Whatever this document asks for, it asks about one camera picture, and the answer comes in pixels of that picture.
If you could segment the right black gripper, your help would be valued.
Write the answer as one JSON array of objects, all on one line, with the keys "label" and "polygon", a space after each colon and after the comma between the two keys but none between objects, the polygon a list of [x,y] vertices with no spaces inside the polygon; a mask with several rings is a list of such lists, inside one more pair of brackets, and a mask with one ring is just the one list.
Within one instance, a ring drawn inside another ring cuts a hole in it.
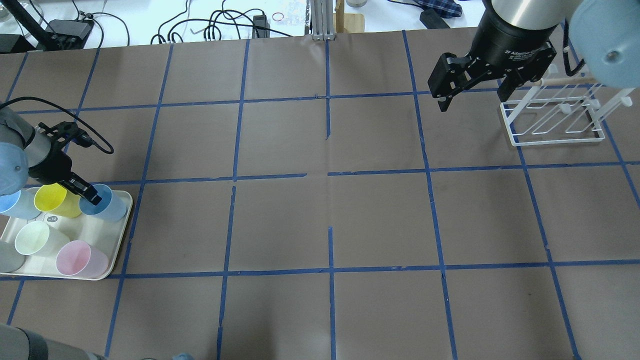
[{"label": "right black gripper", "polygon": [[557,55],[549,40],[556,29],[524,29],[502,19],[495,10],[485,10],[467,55],[444,52],[428,79],[441,112],[452,100],[481,82],[502,80],[497,95],[509,100],[526,82],[541,80]]}]

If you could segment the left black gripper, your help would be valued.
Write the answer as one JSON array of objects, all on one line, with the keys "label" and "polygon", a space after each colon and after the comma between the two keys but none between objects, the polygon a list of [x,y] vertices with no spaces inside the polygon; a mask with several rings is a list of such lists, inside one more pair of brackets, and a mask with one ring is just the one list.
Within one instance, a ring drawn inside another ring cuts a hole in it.
[{"label": "left black gripper", "polygon": [[102,200],[98,190],[80,176],[72,172],[73,160],[54,145],[48,155],[39,164],[29,167],[29,177],[42,185],[57,183],[71,193],[80,196],[90,204],[97,206]]}]

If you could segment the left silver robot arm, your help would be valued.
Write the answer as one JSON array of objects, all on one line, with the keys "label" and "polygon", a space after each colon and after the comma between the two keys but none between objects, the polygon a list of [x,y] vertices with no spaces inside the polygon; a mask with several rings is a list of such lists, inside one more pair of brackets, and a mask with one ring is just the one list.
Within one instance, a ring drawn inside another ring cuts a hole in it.
[{"label": "left silver robot arm", "polygon": [[[71,116],[73,121],[62,121],[54,126],[31,125],[10,108],[19,101],[42,102]],[[82,119],[50,101],[23,96],[3,103],[0,111],[1,194],[16,193],[32,178],[41,185],[61,185],[90,204],[98,205],[102,196],[93,185],[73,173],[73,160],[64,152],[71,142],[83,148],[95,146],[106,154],[114,152],[109,143],[108,149],[99,146],[88,131],[105,141]]]}]

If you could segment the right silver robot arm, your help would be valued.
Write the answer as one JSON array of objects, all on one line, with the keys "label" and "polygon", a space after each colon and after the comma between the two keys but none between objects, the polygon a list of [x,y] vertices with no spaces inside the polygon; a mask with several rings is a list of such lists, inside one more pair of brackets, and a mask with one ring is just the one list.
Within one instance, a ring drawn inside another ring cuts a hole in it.
[{"label": "right silver robot arm", "polygon": [[427,81],[445,112],[462,91],[502,80],[509,100],[527,82],[542,79],[557,55],[550,37],[564,36],[602,85],[639,87],[640,3],[637,0],[485,0],[482,18],[464,56],[443,53]]}]

